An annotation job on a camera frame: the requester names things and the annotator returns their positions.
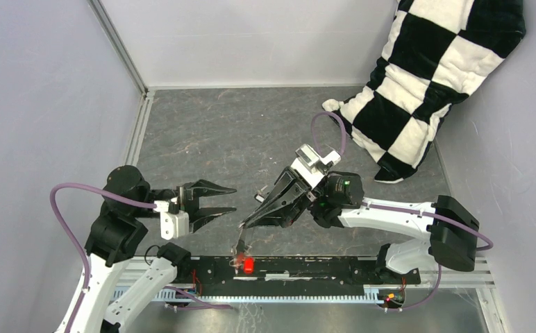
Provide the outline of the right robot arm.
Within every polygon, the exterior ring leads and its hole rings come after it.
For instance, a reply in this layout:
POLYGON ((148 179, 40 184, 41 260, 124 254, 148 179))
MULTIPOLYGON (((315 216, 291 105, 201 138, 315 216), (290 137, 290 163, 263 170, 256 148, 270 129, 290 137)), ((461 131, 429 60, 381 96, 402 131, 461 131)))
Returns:
POLYGON ((433 264, 453 271, 475 269, 480 224, 458 200, 440 195, 435 202, 402 203, 365 197, 356 173, 301 171, 286 167, 260 206, 239 225, 235 258, 246 251, 244 233, 263 226, 291 226, 304 212, 323 228, 367 228, 409 237, 386 244, 374 272, 384 283, 433 264))

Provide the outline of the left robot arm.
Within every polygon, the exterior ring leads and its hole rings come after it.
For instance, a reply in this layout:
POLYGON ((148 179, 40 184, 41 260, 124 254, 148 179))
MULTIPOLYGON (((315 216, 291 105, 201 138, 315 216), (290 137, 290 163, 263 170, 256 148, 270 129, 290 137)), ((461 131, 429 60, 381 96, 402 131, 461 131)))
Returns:
POLYGON ((153 189, 132 165, 113 169, 103 188, 86 186, 103 198, 85 244, 71 235, 83 270, 59 332, 125 332, 143 309, 173 282, 199 309, 210 307, 200 299, 202 283, 189 251, 173 239, 191 234, 213 219, 231 213, 229 207, 200 207, 202 197, 232 194, 233 189, 197 180, 173 189, 153 189), (159 218, 166 240, 147 270, 123 295, 112 299, 122 273, 128 268, 148 230, 144 219, 159 218))

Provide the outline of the large metal keyring plate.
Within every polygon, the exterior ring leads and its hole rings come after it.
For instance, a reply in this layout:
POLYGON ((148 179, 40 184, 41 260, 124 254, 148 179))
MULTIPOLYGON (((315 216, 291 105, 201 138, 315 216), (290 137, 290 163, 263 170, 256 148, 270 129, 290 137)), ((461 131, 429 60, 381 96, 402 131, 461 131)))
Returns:
POLYGON ((248 230, 244 227, 240 227, 240 233, 235 242, 235 245, 232 248, 232 260, 230 265, 234 268, 235 274, 238 275, 244 266, 244 261, 247 257, 247 250, 249 246, 246 244, 246 236, 248 230))

